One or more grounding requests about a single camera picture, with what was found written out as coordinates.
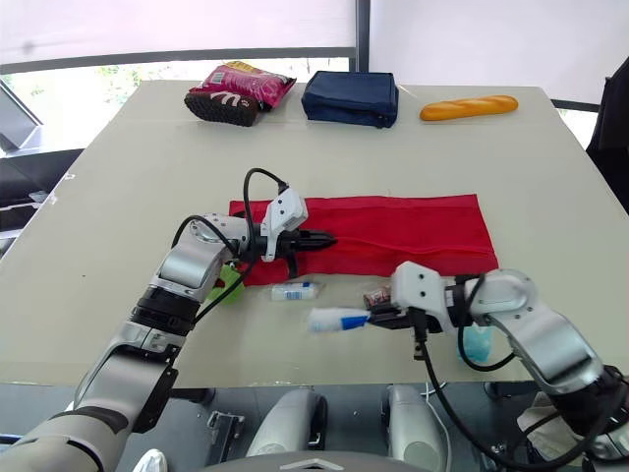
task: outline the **table surface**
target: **table surface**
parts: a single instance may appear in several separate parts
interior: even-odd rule
[[[608,364],[627,360],[629,218],[539,88],[403,87],[388,130],[308,122],[303,86],[252,128],[206,123],[190,82],[148,82],[77,159],[0,262],[0,382],[76,384],[130,313],[188,214],[227,211],[246,171],[272,170],[305,197],[476,193],[500,263],[519,268]],[[514,113],[425,123],[426,103],[508,93]],[[252,198],[273,195],[255,179]],[[312,334],[312,306],[356,306],[377,277],[316,275],[311,302],[268,287],[218,307],[189,335],[178,386],[420,382],[410,331]],[[504,354],[494,334],[493,358]],[[519,362],[466,368],[431,335],[444,380],[528,379]]]

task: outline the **snack bag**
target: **snack bag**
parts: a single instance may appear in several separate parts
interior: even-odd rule
[[[262,110],[276,107],[295,83],[279,74],[272,74],[240,61],[218,66],[195,91],[231,91],[255,98]]]

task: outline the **blue bag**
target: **blue bag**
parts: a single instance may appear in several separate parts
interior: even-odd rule
[[[306,85],[302,105],[309,120],[390,128],[398,97],[390,73],[318,71]]]

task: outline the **red towel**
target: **red towel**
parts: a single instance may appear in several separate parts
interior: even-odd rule
[[[252,202],[260,222],[268,202]],[[338,242],[327,249],[298,253],[299,275],[351,273],[388,277],[405,261],[437,270],[441,275],[486,272],[498,267],[476,195],[433,199],[348,197],[306,199],[303,229],[332,233]],[[244,211],[231,202],[229,213]],[[284,260],[257,264],[247,285],[287,279]]]

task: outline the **bread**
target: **bread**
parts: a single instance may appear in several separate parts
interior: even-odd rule
[[[430,103],[422,109],[420,118],[425,121],[451,120],[466,116],[507,113],[517,108],[518,100],[512,96],[490,95]]]

